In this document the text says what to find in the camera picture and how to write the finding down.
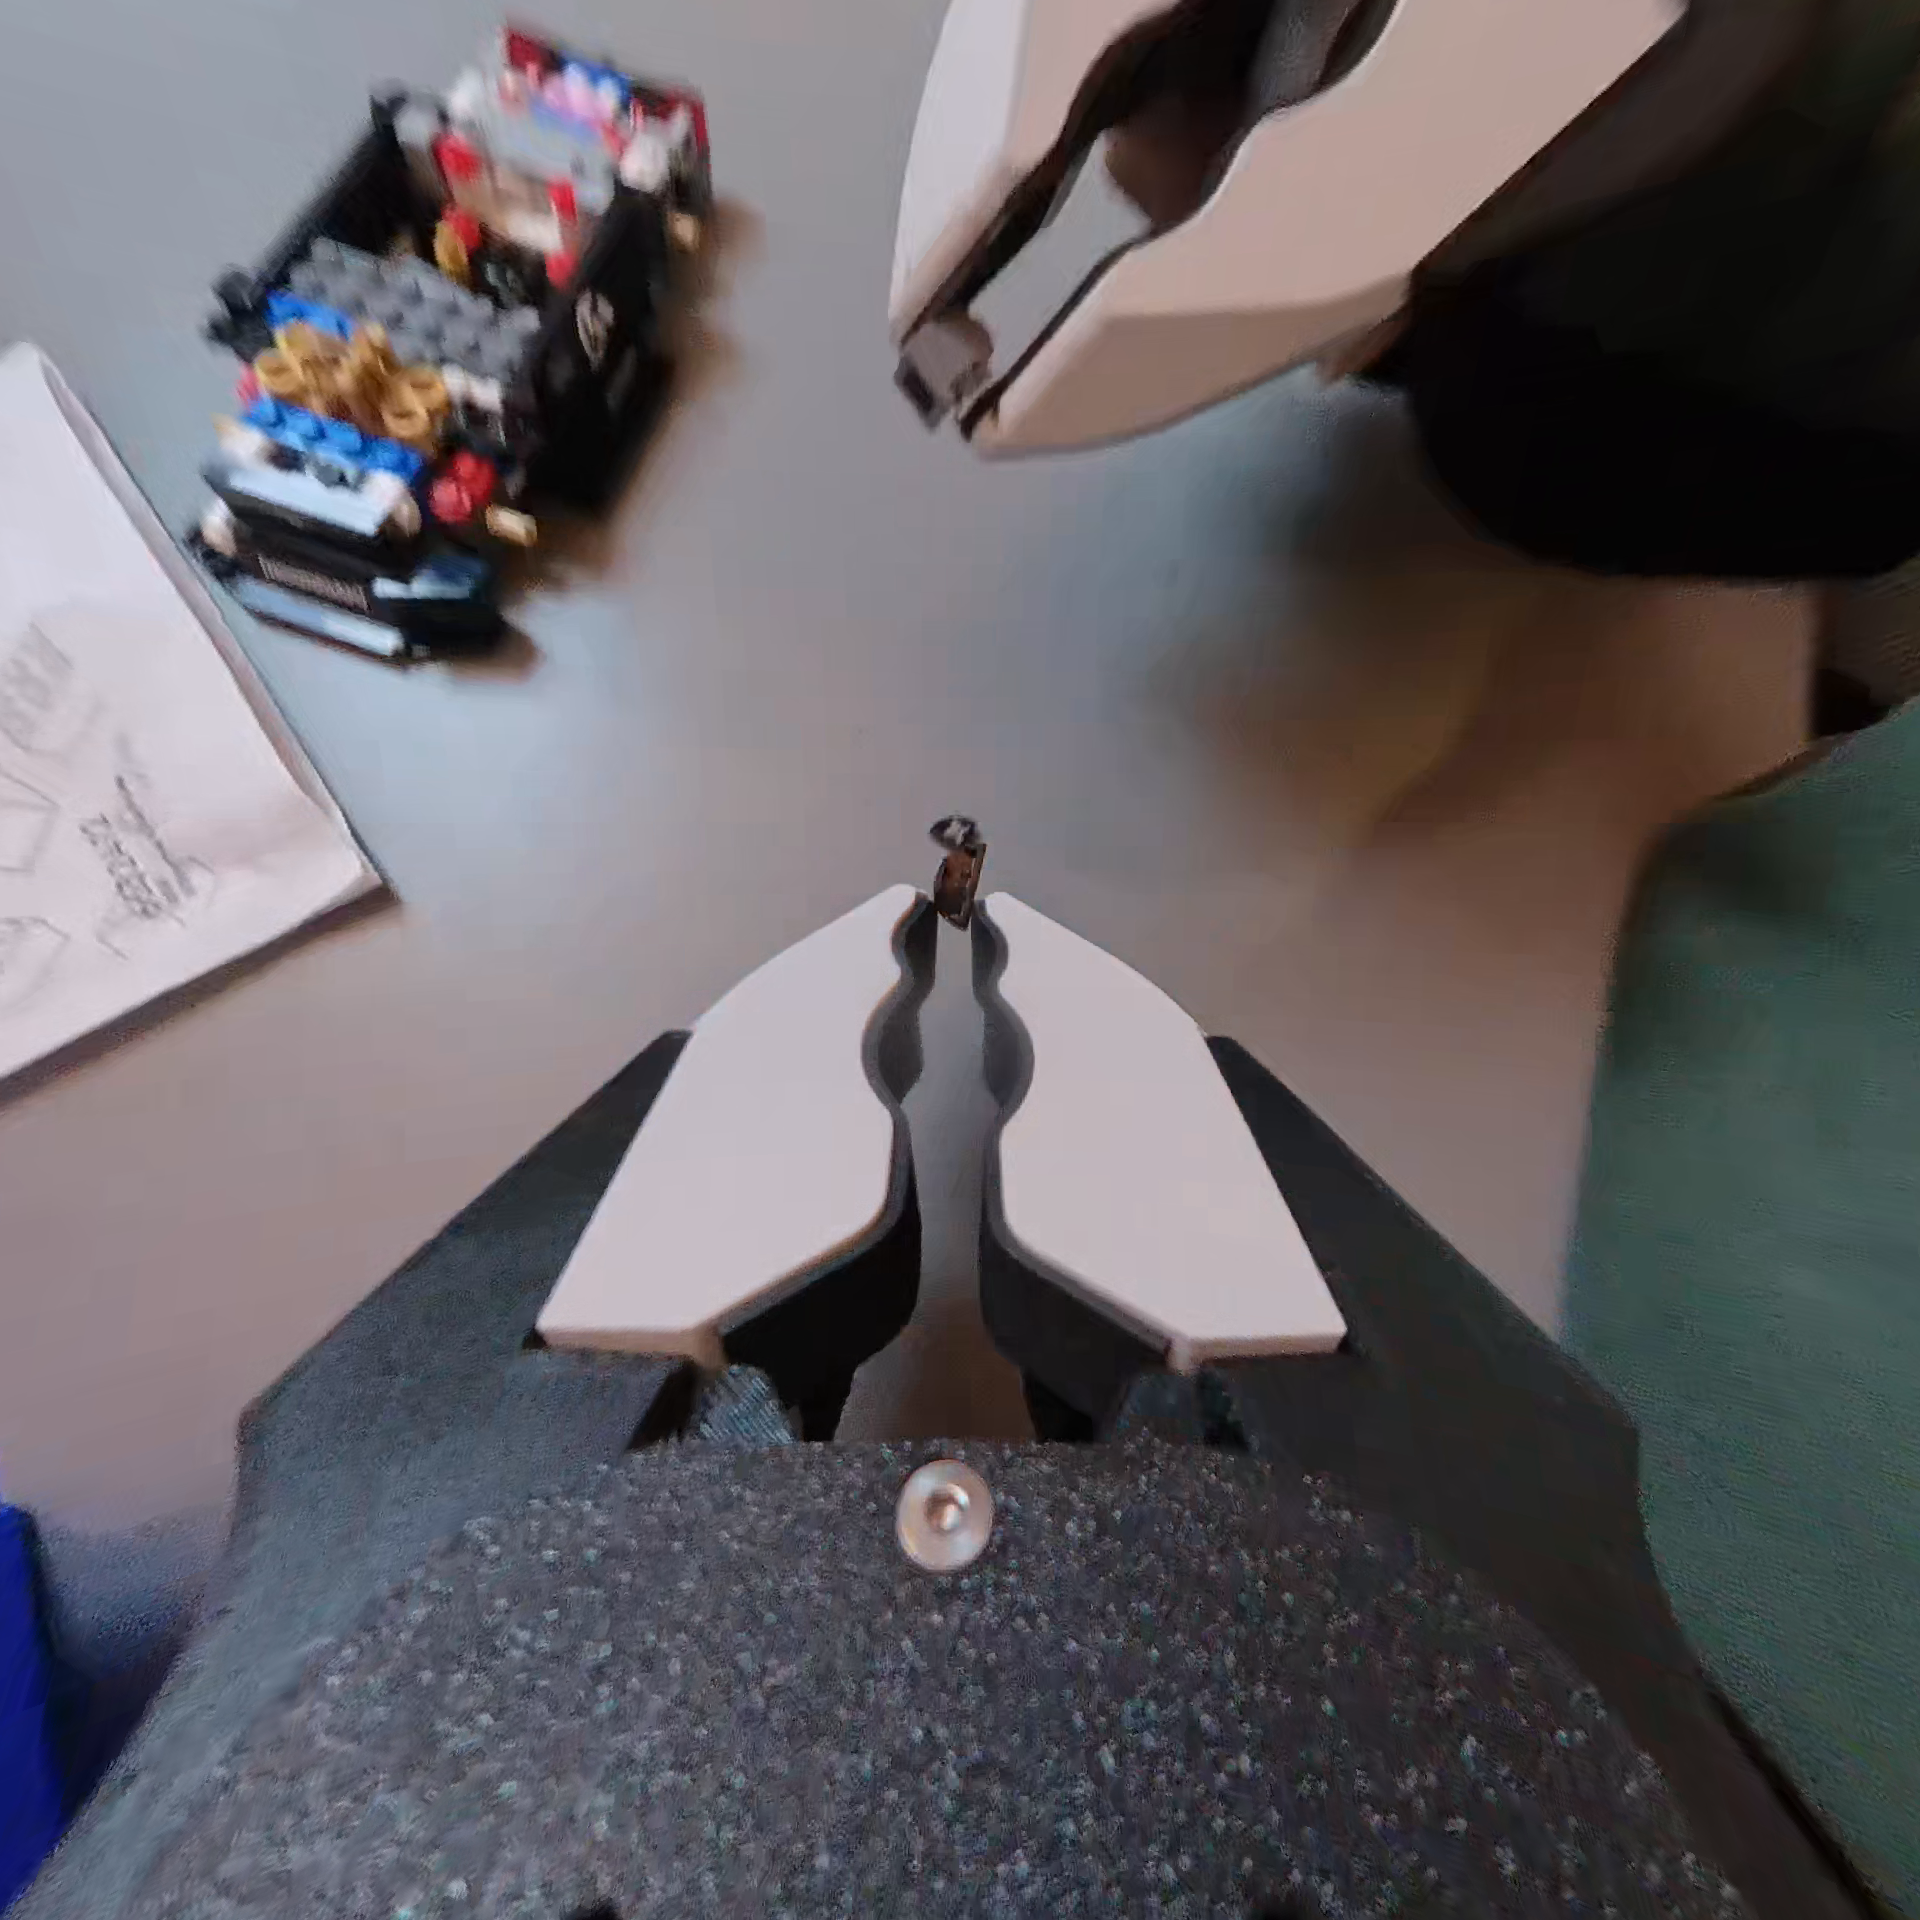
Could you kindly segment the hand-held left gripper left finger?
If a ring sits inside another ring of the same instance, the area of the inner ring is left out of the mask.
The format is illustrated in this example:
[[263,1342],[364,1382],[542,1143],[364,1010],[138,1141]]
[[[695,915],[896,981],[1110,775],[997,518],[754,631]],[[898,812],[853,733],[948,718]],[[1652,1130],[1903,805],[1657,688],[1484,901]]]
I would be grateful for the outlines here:
[[931,982],[931,901],[896,885],[714,1002],[564,1263],[542,1342],[845,1400],[918,1301],[905,1105]]

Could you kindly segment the black lego car model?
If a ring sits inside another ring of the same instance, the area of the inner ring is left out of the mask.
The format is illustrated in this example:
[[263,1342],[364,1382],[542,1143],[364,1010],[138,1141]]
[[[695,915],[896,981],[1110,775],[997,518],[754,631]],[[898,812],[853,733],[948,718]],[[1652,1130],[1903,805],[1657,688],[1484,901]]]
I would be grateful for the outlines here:
[[491,651],[542,516],[601,508],[659,414],[714,211],[708,103],[504,25],[386,89],[260,263],[186,543],[260,622],[387,663]]

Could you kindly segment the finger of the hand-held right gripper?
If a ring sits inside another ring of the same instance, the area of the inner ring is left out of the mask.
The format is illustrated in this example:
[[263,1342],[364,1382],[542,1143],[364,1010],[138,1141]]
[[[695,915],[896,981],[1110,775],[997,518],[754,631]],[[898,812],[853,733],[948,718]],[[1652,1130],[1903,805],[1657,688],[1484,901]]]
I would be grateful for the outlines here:
[[951,3],[924,74],[898,200],[886,324],[946,300],[997,217],[1063,154],[1095,67],[1170,3]]
[[971,414],[971,446],[1141,438],[1356,340],[1681,16],[1668,3],[1394,4],[1350,74],[1242,137],[1190,217],[1095,271]]

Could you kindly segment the blue plastic parts bin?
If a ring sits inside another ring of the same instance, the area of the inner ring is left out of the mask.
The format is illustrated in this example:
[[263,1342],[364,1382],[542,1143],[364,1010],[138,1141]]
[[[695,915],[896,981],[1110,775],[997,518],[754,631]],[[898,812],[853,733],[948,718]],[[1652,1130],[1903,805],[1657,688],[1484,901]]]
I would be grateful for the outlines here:
[[54,1657],[34,1519],[2,1506],[2,1909],[36,1881],[65,1829]]

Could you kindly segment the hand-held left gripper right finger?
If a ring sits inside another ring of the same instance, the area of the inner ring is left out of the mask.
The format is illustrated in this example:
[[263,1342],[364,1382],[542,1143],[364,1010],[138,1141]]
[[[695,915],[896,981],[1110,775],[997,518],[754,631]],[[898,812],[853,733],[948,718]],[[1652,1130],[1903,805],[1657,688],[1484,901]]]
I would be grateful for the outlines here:
[[1037,1424],[1100,1428],[1150,1373],[1334,1355],[1345,1318],[1204,1028],[1013,894],[971,939],[979,1313]]

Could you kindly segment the white numbered paper bag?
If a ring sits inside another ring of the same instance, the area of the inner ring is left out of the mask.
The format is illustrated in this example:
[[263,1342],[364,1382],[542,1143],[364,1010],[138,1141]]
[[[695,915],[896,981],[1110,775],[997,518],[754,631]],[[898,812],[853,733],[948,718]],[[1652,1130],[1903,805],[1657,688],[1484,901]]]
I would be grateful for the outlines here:
[[110,438],[2,355],[2,1080],[113,1043],[382,894]]

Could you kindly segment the small dark grey lego piece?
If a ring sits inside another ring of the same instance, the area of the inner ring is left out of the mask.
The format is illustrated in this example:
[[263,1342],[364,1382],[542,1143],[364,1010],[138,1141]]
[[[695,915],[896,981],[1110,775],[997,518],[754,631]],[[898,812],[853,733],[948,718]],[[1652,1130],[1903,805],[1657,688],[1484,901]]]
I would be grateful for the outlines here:
[[962,417],[994,380],[990,333],[965,308],[924,318],[898,349],[896,386],[927,431]]

